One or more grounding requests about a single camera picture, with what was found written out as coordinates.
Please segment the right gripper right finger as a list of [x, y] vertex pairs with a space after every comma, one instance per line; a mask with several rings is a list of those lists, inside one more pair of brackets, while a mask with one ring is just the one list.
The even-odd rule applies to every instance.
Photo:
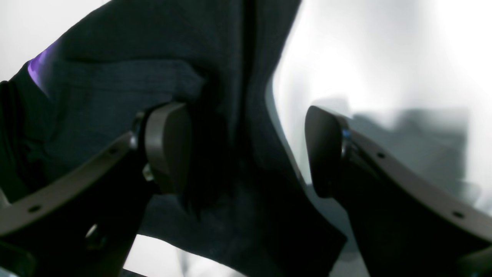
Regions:
[[411, 172], [346, 118], [311, 106], [312, 185], [348, 213], [372, 277], [490, 277], [491, 218]]

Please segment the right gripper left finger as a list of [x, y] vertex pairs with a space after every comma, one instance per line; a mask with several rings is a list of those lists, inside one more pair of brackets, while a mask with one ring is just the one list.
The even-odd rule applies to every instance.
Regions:
[[150, 198], [186, 187], [191, 145], [185, 103], [139, 113], [130, 133], [1, 210], [1, 276], [119, 276]]

